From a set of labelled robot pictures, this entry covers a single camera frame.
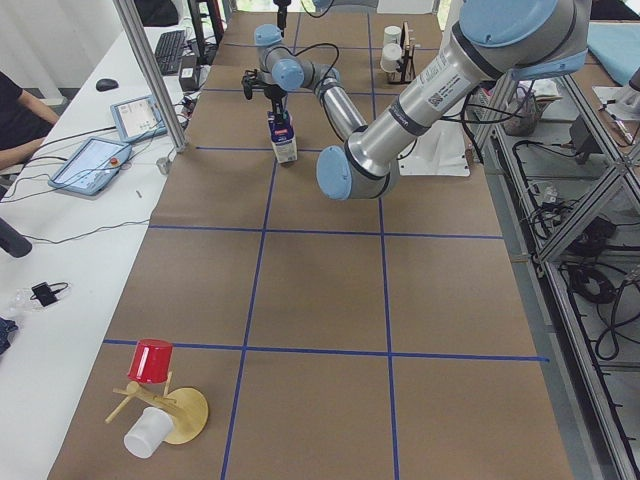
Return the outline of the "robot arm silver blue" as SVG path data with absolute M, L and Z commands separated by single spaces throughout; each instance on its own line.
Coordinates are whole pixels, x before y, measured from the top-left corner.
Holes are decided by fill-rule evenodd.
M 277 26 L 254 32 L 257 77 L 286 92 L 306 88 L 325 107 L 343 140 L 319 155 L 316 179 L 334 200 L 385 195 L 399 175 L 398 157 L 479 84 L 511 73 L 515 80 L 578 71 L 587 53 L 589 1 L 462 3 L 448 42 L 371 124 L 365 124 L 332 68 L 294 56 Z
M 284 36 L 285 29 L 287 27 L 287 15 L 288 7 L 291 5 L 290 0 L 273 0 L 273 4 L 277 6 L 277 28 Z M 314 11 L 308 10 L 305 6 L 302 6 L 303 11 L 310 17 L 316 19 L 326 15 L 333 7 L 336 6 L 357 6 L 376 9 L 378 7 L 378 0 L 313 0 L 312 4 L 315 8 Z

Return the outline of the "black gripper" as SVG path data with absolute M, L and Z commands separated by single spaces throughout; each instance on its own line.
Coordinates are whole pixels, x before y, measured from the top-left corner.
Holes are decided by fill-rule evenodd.
M 287 27 L 288 7 L 291 5 L 291 0 L 275 0 L 275 4 L 278 6 L 277 27 L 281 35 L 284 35 Z
M 267 85 L 264 87 L 263 91 L 265 97 L 271 101 L 274 122 L 284 123 L 285 109 L 282 101 L 287 97 L 288 93 L 278 85 Z

